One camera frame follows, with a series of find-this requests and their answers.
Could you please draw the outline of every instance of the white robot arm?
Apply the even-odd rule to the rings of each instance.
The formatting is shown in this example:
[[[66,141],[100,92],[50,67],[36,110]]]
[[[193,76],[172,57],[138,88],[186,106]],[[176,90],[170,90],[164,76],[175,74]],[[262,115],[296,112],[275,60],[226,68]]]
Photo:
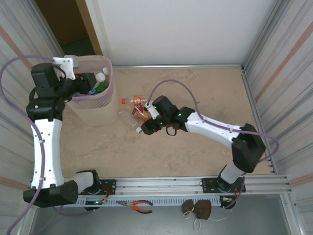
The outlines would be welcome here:
[[[146,104],[145,109],[151,118],[142,124],[141,129],[151,135],[161,128],[172,127],[185,132],[198,133],[214,139],[232,149],[233,161],[220,172],[217,182],[221,191],[229,191],[233,183],[245,173],[252,173],[265,151],[265,145],[259,136],[227,131],[205,123],[195,110],[182,107],[180,110],[165,96]],[[246,124],[244,127],[230,125],[204,117],[210,123],[226,127],[230,130],[244,130],[256,132],[256,129]]]
[[[42,63],[32,67],[32,77],[36,87],[30,94],[26,108],[30,119],[41,132],[45,146],[45,168],[43,186],[35,201],[39,207],[72,204],[77,201],[78,194],[88,188],[89,191],[99,190],[99,177],[95,170],[78,172],[65,182],[60,163],[60,133],[65,102],[75,93],[87,94],[96,83],[93,74],[73,72],[77,66],[75,56],[54,58],[55,64]],[[63,76],[57,77],[59,69]],[[42,154],[40,140],[32,128],[35,150],[35,167],[31,189],[23,193],[24,201],[30,202],[41,180]]]

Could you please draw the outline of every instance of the beige floor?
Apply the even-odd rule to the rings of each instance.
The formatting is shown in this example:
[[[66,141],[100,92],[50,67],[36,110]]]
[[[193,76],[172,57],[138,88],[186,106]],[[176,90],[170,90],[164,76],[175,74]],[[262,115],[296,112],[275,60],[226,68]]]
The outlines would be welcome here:
[[[201,113],[236,125],[255,124],[239,70],[129,70],[115,71],[119,97],[149,94],[165,79],[182,81],[194,92]],[[194,107],[178,84],[163,84],[156,96],[166,95],[178,108]],[[65,177],[96,169],[100,177],[165,177],[217,175],[232,160],[231,150],[207,137],[165,130],[138,135],[118,120],[106,127],[88,127],[67,107],[61,132],[61,162]],[[269,174],[267,163],[254,174]]]

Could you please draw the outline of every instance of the grey floor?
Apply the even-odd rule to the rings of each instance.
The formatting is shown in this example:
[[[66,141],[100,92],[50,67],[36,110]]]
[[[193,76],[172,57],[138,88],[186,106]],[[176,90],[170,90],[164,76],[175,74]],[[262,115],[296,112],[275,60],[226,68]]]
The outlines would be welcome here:
[[[210,218],[228,219],[213,222],[201,220],[194,231],[194,214],[183,219],[180,207],[152,207],[152,214],[140,214],[131,208],[100,208],[80,217],[58,216],[42,235],[289,235],[279,195],[242,196],[232,211],[213,207]],[[82,212],[83,209],[65,209]],[[52,217],[50,208],[38,209],[32,231],[37,231]]]

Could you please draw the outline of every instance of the white bottle cap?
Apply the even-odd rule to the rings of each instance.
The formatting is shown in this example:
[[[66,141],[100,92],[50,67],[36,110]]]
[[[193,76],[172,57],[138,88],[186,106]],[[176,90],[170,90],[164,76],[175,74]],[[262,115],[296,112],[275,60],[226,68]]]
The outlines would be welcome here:
[[[142,131],[141,127],[137,127],[137,128],[136,128],[136,132],[137,132],[138,134],[140,134],[141,131]]]
[[[98,80],[98,82],[104,82],[104,80],[106,80],[106,77],[103,73],[97,73],[96,78]]]
[[[103,68],[103,73],[104,75],[109,76],[108,68]]]

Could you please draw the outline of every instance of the plastic bin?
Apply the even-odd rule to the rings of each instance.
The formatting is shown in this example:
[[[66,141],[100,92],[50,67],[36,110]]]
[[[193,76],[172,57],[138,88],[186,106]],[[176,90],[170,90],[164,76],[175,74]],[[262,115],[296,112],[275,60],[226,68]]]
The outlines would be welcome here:
[[[73,97],[68,106],[88,126],[108,126],[118,119],[118,99],[111,61],[101,55],[78,57],[75,73],[102,72],[107,68],[108,87],[99,94]]]

